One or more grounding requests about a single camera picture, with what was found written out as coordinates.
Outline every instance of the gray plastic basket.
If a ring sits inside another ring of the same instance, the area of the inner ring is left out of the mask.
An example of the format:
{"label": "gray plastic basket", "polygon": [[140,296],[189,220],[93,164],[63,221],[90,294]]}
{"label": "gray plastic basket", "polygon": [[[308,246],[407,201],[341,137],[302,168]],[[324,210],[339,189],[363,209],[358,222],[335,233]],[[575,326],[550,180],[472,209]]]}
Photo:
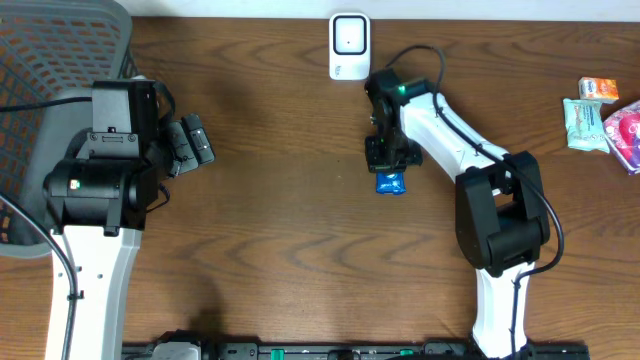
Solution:
{"label": "gray plastic basket", "polygon": [[[0,104],[44,101],[98,78],[137,75],[131,28],[129,14],[112,0],[0,0]],[[23,206],[22,185],[45,112],[0,114],[0,191]],[[0,205],[0,255],[48,254],[36,236],[15,236],[11,221]]]}

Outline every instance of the white robotic arm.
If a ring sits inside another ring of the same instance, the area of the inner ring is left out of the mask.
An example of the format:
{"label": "white robotic arm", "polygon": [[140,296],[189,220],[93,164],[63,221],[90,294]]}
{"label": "white robotic arm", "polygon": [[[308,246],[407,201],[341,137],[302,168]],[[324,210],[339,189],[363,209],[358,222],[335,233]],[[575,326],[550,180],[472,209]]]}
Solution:
{"label": "white robotic arm", "polygon": [[[173,120],[173,106],[160,118],[157,93],[173,102],[158,82],[94,82],[92,113],[77,119],[78,129],[68,129],[85,132],[86,140],[44,180],[52,237],[77,278],[73,316],[69,281],[54,257],[47,360],[63,354],[65,360],[120,358],[129,278],[146,215],[153,210],[148,207],[158,190],[166,201],[157,207],[169,201],[163,180],[215,158],[200,118],[191,114]],[[90,131],[83,126],[87,122]]]}
{"label": "white robotic arm", "polygon": [[[529,153],[509,154],[480,136],[424,80],[402,83],[390,68],[370,75],[365,90],[373,105],[378,134],[365,140],[371,172],[401,172],[422,163],[424,149],[456,185],[456,237],[462,253],[476,268],[478,314],[473,339],[488,358],[512,354],[527,345],[524,305],[527,279],[520,281],[513,316],[514,282],[534,268],[540,246],[549,239],[545,209],[509,172],[478,153],[469,142],[517,169],[542,189],[537,162]],[[453,128],[469,139],[463,139]],[[494,196],[513,195],[496,207]]]}
{"label": "white robotic arm", "polygon": [[[444,96],[438,94],[438,104],[443,113],[458,129],[476,143],[498,158],[507,151],[491,144],[465,123],[447,104]],[[454,133],[444,121],[436,115],[433,106],[433,94],[426,93],[409,100],[400,107],[400,124],[404,134],[417,142],[444,169],[451,180],[471,167],[485,168],[493,161],[478,154],[466,141]],[[499,189],[493,195],[500,194]],[[473,338],[488,358],[503,358],[511,354],[511,317],[513,309],[513,281],[515,277],[533,269],[534,263],[522,263],[499,277],[492,277],[486,270],[476,269],[478,291],[478,314],[473,326]],[[527,343],[524,334],[524,305],[528,278],[521,281],[518,315],[516,319],[516,348]]]}

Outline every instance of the wood grain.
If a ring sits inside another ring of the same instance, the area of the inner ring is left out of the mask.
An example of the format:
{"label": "wood grain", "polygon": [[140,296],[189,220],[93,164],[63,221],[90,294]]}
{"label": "wood grain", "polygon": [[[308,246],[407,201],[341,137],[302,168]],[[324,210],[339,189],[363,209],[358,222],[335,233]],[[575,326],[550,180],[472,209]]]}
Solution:
{"label": "wood grain", "polygon": [[[367,173],[373,132],[361,82],[327,74],[326,21],[140,18],[138,67],[178,113],[204,120],[218,159],[169,181],[129,290],[124,338],[191,328],[216,339],[422,342],[465,337],[474,272],[453,233],[454,188],[427,159],[408,193],[383,197]],[[561,100],[582,76],[640,98],[640,25],[375,21],[377,67],[414,43],[442,46],[443,91],[492,142],[538,159],[566,255],[531,281],[534,340],[584,340],[593,359],[637,358],[640,182],[612,156],[566,148]],[[412,53],[407,79],[437,73]],[[542,262],[553,257],[552,238]],[[50,261],[0,262],[0,358],[40,359]]]}

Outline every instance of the blue object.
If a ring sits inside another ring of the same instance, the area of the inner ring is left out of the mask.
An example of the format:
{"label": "blue object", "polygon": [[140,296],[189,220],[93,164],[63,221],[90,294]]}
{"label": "blue object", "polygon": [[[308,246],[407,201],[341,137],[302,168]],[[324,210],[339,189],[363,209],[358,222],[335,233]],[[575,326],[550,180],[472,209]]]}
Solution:
{"label": "blue object", "polygon": [[404,175],[402,173],[377,173],[376,180],[376,192],[378,192],[378,194],[402,195],[407,192],[407,189],[404,187]]}

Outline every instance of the white arm segment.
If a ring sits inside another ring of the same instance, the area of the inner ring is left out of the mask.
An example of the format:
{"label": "white arm segment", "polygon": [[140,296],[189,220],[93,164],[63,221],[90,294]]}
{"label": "white arm segment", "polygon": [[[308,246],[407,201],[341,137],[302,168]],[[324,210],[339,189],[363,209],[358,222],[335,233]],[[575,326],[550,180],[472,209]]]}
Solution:
{"label": "white arm segment", "polygon": [[[482,144],[489,153],[500,159],[507,154],[505,149],[488,142],[467,125],[453,112],[442,94],[438,94],[438,105],[442,107],[449,121],[476,143]],[[465,172],[471,166],[484,168],[493,164],[493,161],[477,154],[440,117],[436,116],[431,93],[416,96],[409,104],[401,107],[400,123],[404,134],[420,144],[454,182],[458,174]]]}
{"label": "white arm segment", "polygon": [[[511,317],[513,316],[513,281],[516,276],[532,270],[535,263],[523,263],[505,270],[494,278],[486,270],[476,270],[478,315],[473,325],[473,339],[487,358],[511,355]],[[524,307],[529,277],[520,280],[518,314],[516,316],[516,351],[527,344],[524,334]]]}
{"label": "white arm segment", "polygon": [[[476,143],[482,144],[489,153],[500,159],[508,153],[505,149],[487,141],[467,125],[453,112],[442,94],[438,94],[438,105],[442,107],[443,113],[453,125]],[[401,107],[400,123],[404,134],[420,144],[454,182],[456,176],[464,173],[469,167],[485,168],[493,164],[493,161],[477,154],[466,141],[442,121],[442,118],[436,116],[432,93],[416,96],[409,104]],[[494,190],[494,195],[498,194],[500,190]],[[485,270],[476,270],[478,315],[473,326],[473,338],[486,357],[503,358],[511,355],[513,280],[519,273],[533,267],[534,263],[520,264],[505,270],[499,278],[491,277]],[[520,282],[515,329],[516,350],[520,350],[527,343],[523,320],[528,282],[528,277]]]}
{"label": "white arm segment", "polygon": [[[142,231],[121,228],[117,237],[105,237],[99,226],[66,226],[62,235],[53,238],[77,269],[78,291],[84,291],[76,309],[69,359],[119,359],[129,277]],[[60,360],[62,356],[68,295],[67,275],[53,256],[46,360]]]}

